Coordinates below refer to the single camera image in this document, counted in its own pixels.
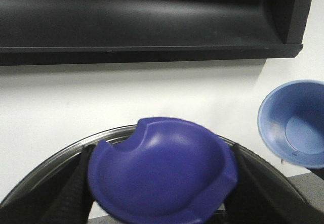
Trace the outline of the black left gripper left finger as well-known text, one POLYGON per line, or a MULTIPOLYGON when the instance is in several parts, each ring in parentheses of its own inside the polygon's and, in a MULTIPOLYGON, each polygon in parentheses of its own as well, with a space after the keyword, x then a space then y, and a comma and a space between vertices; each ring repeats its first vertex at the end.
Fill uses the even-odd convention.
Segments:
POLYGON ((1 207, 1 223, 87 223, 94 199, 87 169, 94 145, 21 198, 1 207))

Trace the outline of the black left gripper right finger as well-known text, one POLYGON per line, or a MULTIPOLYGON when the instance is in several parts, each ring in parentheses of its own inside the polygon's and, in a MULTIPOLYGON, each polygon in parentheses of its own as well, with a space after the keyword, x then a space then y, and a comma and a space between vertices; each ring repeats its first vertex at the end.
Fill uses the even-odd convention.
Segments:
POLYGON ((238 183, 224 205, 230 223, 323 223, 323 212, 290 193, 259 171, 231 147, 238 165, 238 183))

